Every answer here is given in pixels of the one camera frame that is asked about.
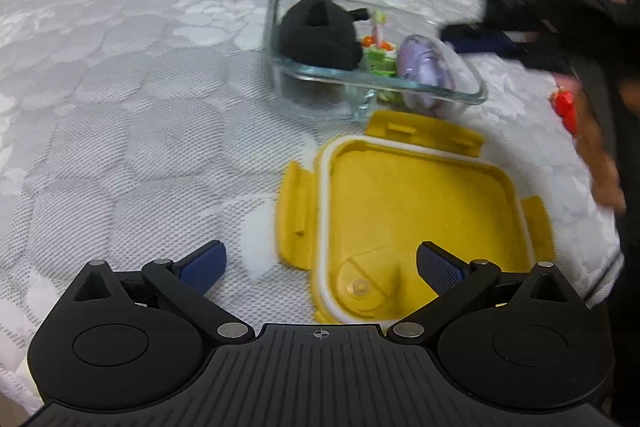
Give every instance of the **silver pin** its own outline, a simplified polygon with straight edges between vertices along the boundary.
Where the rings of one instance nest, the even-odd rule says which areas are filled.
[[[237,339],[247,334],[249,328],[239,322],[227,322],[218,328],[218,334],[228,339]]]
[[[415,322],[401,322],[394,326],[394,333],[399,337],[414,339],[424,333],[424,328]]]

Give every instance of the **rectangular glass food container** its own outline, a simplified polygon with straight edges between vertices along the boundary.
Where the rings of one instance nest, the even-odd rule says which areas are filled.
[[[453,79],[453,89],[428,86],[407,78],[372,74],[366,58],[363,58],[357,70],[344,71],[307,66],[284,57],[278,50],[280,21],[298,1],[269,1],[263,43],[273,72],[276,95],[284,109],[294,116],[316,120],[367,121],[380,108],[408,111],[397,93],[412,92],[442,101],[428,114],[449,120],[470,105],[479,105],[486,100],[486,84],[476,68],[446,46],[443,48]],[[370,13],[381,10],[386,15],[383,37],[396,46],[409,35],[436,38],[436,27],[418,14],[365,1],[333,1],[345,10],[367,8]],[[371,34],[370,21],[356,22],[355,28],[358,40]]]

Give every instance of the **bed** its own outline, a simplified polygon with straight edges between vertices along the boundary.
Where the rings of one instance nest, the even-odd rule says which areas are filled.
[[[30,338],[90,259],[138,269],[219,239],[228,268],[215,302],[257,329],[313,320],[307,274],[276,255],[278,185],[289,161],[309,166],[326,140],[362,128],[280,111],[260,52],[267,1],[2,0],[0,392],[27,410],[40,404]],[[482,4],[372,1],[435,23]],[[551,77],[474,63],[490,95],[460,123],[486,137],[484,157],[521,197],[543,198],[559,266],[601,300],[616,233],[548,104]]]

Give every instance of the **ribbed black surface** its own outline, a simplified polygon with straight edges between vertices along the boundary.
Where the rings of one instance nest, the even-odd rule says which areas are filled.
[[[147,409],[81,413],[49,405],[30,427],[610,427],[589,406],[552,415],[492,409],[455,389],[427,351],[373,326],[268,325],[220,347],[184,391]]]

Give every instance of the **black plush toy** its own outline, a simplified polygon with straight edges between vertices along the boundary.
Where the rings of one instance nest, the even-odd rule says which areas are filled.
[[[302,0],[282,18],[280,52],[301,64],[355,70],[362,60],[354,21],[369,19],[366,9],[347,12],[331,0]]]

